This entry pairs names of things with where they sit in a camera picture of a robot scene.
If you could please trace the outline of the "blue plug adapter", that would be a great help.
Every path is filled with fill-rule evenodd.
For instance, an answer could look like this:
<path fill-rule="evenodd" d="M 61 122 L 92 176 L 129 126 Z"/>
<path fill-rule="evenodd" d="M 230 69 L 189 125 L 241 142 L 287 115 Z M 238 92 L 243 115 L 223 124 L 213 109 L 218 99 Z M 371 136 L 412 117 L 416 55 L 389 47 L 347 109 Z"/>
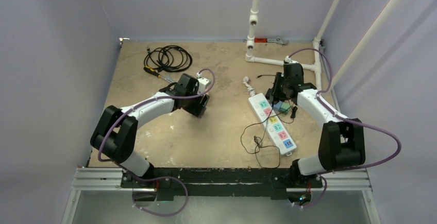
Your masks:
<path fill-rule="evenodd" d="M 272 108 L 275 112 L 280 112 L 283 102 L 279 101 L 276 104 L 272 104 Z"/>

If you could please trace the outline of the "white colourful power strip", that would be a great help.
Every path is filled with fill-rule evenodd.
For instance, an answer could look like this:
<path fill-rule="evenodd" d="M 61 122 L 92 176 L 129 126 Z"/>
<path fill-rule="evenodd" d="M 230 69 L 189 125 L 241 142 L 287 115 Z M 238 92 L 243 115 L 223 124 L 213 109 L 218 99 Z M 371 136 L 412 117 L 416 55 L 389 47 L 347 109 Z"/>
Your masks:
<path fill-rule="evenodd" d="M 282 156 L 291 156 L 297 145 L 266 97 L 259 93 L 249 97 L 248 102 L 256 117 L 266 128 L 266 132 L 274 145 L 279 148 L 280 154 Z"/>

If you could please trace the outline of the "green plug adapter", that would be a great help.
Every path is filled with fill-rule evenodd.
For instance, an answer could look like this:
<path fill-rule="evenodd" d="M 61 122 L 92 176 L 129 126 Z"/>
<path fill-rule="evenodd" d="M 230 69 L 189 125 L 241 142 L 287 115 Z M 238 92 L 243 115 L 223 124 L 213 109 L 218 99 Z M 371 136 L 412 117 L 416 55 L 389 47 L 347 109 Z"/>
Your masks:
<path fill-rule="evenodd" d="M 291 108 L 290 105 L 288 105 L 286 103 L 283 103 L 281 105 L 281 107 L 279 108 L 279 112 L 282 113 L 282 114 L 287 114 L 289 112 L 290 108 Z"/>

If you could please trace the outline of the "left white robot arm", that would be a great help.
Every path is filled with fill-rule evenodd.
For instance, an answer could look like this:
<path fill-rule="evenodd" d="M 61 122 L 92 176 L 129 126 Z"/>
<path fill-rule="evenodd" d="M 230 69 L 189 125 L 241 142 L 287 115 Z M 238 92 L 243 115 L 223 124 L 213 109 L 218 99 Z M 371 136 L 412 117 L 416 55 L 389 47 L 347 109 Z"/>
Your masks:
<path fill-rule="evenodd" d="M 102 113 L 91 136 L 90 145 L 109 161 L 134 174 L 140 187 L 148 187 L 154 180 L 154 166 L 135 151 L 137 130 L 151 120 L 182 109 L 195 117 L 202 117 L 209 101 L 209 90 L 215 83 L 197 75 L 182 74 L 155 95 L 137 104 L 117 108 L 108 106 Z"/>

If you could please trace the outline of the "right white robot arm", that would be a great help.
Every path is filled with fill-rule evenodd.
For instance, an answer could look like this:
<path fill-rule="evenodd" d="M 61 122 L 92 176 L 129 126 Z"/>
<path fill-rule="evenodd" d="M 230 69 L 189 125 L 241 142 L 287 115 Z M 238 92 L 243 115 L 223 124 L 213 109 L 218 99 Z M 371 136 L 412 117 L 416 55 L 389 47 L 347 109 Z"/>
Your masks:
<path fill-rule="evenodd" d="M 316 154 L 295 160 L 289 179 L 302 186 L 310 176 L 360 166 L 365 162 L 364 131 L 359 119 L 346 121 L 333 106 L 324 100 L 321 91 L 312 83 L 304 82 L 304 69 L 298 62 L 285 62 L 277 72 L 267 98 L 275 104 L 290 101 L 304 109 L 321 127 L 321 138 Z"/>

